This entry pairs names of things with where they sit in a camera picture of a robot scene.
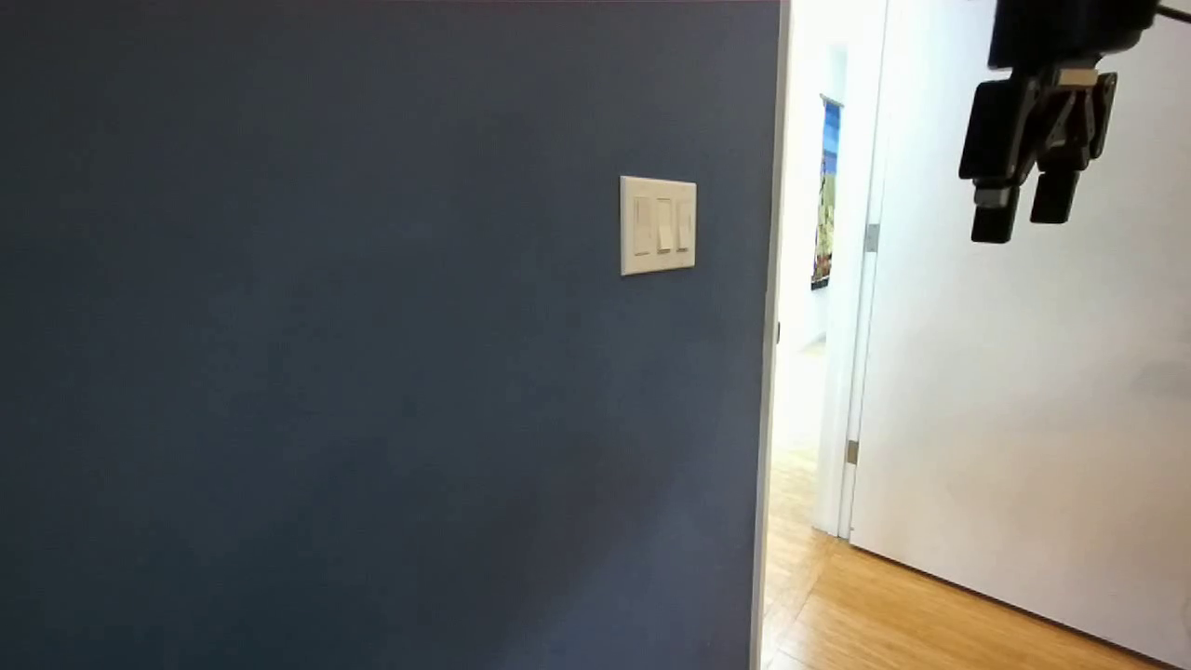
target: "white door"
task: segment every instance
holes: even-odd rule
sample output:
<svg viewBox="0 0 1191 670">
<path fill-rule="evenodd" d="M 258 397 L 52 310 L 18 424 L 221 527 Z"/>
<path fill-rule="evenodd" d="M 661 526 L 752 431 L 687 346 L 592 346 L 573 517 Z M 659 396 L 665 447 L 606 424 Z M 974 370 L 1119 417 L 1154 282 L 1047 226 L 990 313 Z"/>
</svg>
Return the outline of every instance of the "white door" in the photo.
<svg viewBox="0 0 1191 670">
<path fill-rule="evenodd" d="M 990 12 L 888 0 L 853 543 L 1191 666 L 1191 31 L 1104 65 L 1073 222 L 986 248 L 958 158 Z"/>
</svg>

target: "light switch plate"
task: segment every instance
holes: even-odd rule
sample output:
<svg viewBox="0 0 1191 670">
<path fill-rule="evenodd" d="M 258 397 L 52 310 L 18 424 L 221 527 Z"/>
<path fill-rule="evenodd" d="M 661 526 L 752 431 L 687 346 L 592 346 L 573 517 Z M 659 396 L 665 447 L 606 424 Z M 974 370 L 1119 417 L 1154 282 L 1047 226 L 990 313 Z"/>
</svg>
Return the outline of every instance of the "light switch plate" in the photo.
<svg viewBox="0 0 1191 670">
<path fill-rule="evenodd" d="M 696 268 L 699 186 L 621 174 L 621 277 Z"/>
</svg>

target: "hardwood floor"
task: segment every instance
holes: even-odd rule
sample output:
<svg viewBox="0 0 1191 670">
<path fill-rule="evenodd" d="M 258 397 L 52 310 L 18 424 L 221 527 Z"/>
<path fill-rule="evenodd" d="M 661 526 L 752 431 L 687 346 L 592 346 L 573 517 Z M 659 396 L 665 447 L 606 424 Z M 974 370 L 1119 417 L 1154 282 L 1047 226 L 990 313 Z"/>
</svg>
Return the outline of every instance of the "hardwood floor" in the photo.
<svg viewBox="0 0 1191 670">
<path fill-rule="evenodd" d="M 1130 670 L 1110 645 L 997 608 L 812 527 L 814 460 L 769 455 L 763 670 Z"/>
</svg>

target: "black device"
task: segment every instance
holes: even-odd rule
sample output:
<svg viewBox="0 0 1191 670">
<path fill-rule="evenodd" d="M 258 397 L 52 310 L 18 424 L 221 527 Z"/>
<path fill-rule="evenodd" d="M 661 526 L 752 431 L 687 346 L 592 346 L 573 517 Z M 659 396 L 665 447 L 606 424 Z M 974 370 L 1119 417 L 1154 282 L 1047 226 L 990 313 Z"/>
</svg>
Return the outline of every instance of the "black device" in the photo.
<svg viewBox="0 0 1191 670">
<path fill-rule="evenodd" d="M 1073 215 L 1080 174 L 1103 158 L 1118 74 L 1096 60 L 1139 45 L 1156 0 L 1002 0 L 990 66 L 974 91 L 960 177 L 974 181 L 974 242 L 1008 242 L 1020 186 L 1043 166 L 1034 222 Z"/>
</svg>

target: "blue wall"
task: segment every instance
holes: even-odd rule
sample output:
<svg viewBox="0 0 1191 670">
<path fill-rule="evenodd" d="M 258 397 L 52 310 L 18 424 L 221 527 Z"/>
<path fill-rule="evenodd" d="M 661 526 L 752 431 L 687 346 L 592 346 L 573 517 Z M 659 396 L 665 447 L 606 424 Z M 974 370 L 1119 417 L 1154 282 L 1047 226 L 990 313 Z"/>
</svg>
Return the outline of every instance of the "blue wall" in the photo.
<svg viewBox="0 0 1191 670">
<path fill-rule="evenodd" d="M 3 5 L 0 666 L 745 666 L 774 41 Z M 616 174 L 699 272 L 616 278 Z"/>
</svg>

